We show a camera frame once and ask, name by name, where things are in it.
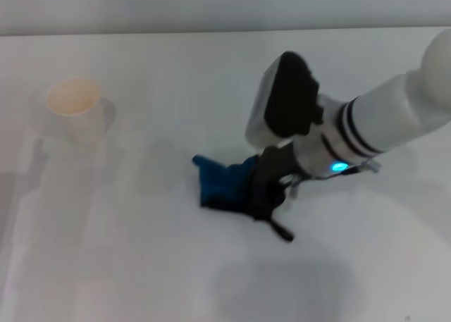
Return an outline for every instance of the white wall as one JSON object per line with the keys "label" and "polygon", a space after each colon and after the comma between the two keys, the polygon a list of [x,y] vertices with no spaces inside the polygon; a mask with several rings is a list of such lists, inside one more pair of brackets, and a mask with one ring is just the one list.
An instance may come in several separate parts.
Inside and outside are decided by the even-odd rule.
{"label": "white wall", "polygon": [[449,0],[0,0],[0,35],[449,25]]}

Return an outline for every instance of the blue cloth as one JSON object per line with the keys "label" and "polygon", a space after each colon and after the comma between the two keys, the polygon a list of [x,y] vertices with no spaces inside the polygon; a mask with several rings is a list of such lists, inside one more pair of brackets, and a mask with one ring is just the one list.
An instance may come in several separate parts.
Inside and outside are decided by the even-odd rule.
{"label": "blue cloth", "polygon": [[199,167],[201,206],[217,201],[243,203],[248,177],[257,162],[257,156],[251,156],[245,162],[229,167],[200,155],[192,158],[192,162]]}

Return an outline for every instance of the black stripe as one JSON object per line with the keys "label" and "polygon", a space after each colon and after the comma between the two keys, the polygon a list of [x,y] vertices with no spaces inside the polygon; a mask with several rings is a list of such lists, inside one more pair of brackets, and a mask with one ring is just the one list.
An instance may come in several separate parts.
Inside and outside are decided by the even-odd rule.
{"label": "black stripe", "polygon": [[362,152],[359,148],[355,147],[355,145],[352,143],[350,137],[347,135],[345,130],[345,124],[343,123],[343,112],[345,111],[346,104],[342,106],[342,108],[338,111],[338,119],[337,119],[337,128],[338,132],[340,132],[341,137],[347,144],[348,148],[351,149],[355,154],[360,155],[363,158],[371,158],[371,155],[368,155],[364,152]]}
{"label": "black stripe", "polygon": [[323,141],[324,147],[327,149],[329,154],[337,161],[347,163],[348,165],[353,165],[353,163],[347,162],[346,160],[340,158],[338,154],[333,150],[332,145],[330,144],[329,140],[327,140],[327,137],[324,136],[324,134],[321,134],[321,140]]}
{"label": "black stripe", "polygon": [[357,129],[355,127],[354,124],[354,120],[352,119],[352,107],[354,106],[354,102],[357,100],[357,98],[355,98],[354,100],[352,100],[349,103],[349,106],[347,107],[347,113],[346,113],[346,119],[347,119],[347,124],[350,127],[350,130],[352,132],[352,134],[355,136],[356,140],[363,146],[365,147],[365,149],[368,149],[369,151],[372,151],[373,153],[377,153],[377,154],[381,154],[383,153],[383,151],[380,151],[376,148],[371,147],[369,144],[367,144],[365,142],[365,140],[363,139],[363,137],[357,132]]}

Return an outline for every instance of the blue led light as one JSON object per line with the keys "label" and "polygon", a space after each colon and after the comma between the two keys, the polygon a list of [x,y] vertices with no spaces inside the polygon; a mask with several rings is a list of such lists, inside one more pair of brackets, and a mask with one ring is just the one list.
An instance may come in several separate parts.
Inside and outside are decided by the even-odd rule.
{"label": "blue led light", "polygon": [[330,169],[334,172],[343,172],[346,168],[347,163],[344,162],[336,162],[330,167]]}

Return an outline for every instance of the white paper cup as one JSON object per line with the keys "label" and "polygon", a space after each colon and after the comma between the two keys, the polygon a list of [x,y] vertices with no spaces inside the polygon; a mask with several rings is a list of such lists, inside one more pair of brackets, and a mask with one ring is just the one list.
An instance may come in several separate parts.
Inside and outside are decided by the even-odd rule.
{"label": "white paper cup", "polygon": [[68,78],[55,83],[46,94],[47,108],[61,119],[72,139],[93,145],[105,133],[101,90],[92,80]]}

